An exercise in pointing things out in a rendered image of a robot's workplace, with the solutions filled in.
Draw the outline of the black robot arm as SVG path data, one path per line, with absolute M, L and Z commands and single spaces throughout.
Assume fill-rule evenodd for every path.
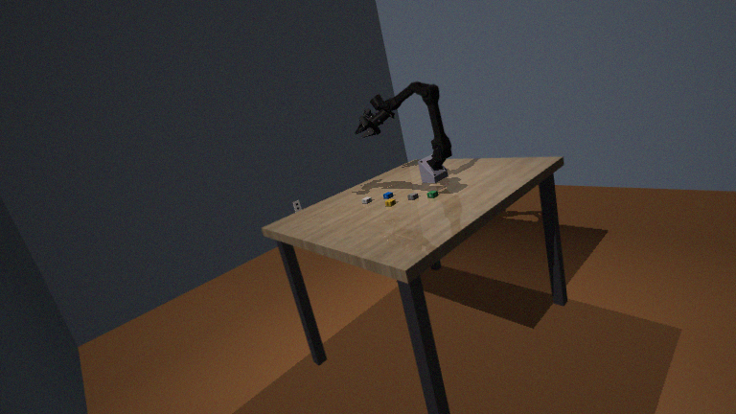
M 434 133 L 434 139 L 431 141 L 433 157 L 431 160 L 426 162 L 434 171 L 443 169 L 442 164 L 445 162 L 446 158 L 451 157 L 451 143 L 444 132 L 438 106 L 439 89 L 436 85 L 412 82 L 396 97 L 384 101 L 380 95 L 377 95 L 371 99 L 370 103 L 375 110 L 379 111 L 378 114 L 383 121 L 388 119 L 390 116 L 394 119 L 395 113 L 392 113 L 391 111 L 398 109 L 402 102 L 414 93 L 420 95 L 423 102 L 427 105 Z

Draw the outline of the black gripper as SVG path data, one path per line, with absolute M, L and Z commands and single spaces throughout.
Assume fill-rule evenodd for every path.
M 379 116 L 378 113 L 377 114 L 374 113 L 374 117 L 371 120 L 369 118 L 367 119 L 366 117 L 361 116 L 359 118 L 359 121 L 360 121 L 360 124 L 355 134 L 361 133 L 362 131 L 366 130 L 361 135 L 362 138 L 367 137 L 367 136 L 376 135 L 376 134 L 379 135 L 380 134 L 379 125 L 380 124 L 383 125 L 383 122 L 384 122 L 384 120 Z

